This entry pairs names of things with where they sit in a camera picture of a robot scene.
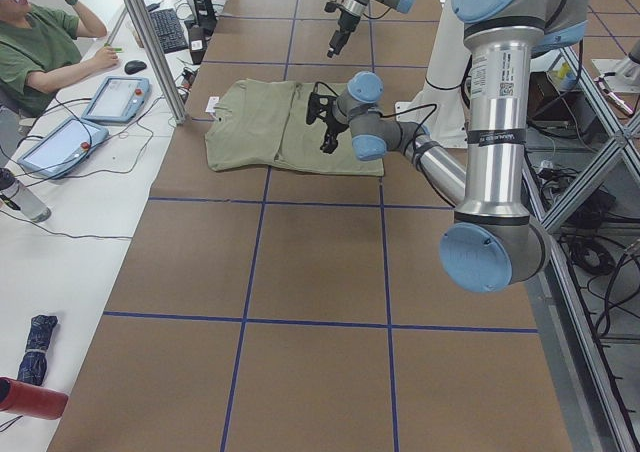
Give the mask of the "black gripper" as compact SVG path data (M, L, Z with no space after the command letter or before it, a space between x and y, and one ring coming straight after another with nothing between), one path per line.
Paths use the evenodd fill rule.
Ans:
M340 133L347 130L347 125L332 117L326 117L324 122L326 125L326 132L324 142L322 143L320 150L326 154L333 154L338 147L338 136Z
M327 50L327 56L329 58L333 58L340 54L344 47L344 39L348 38L350 34L356 30L357 26L357 15L353 15L349 12L342 12L340 14L338 19L338 30L332 35Z

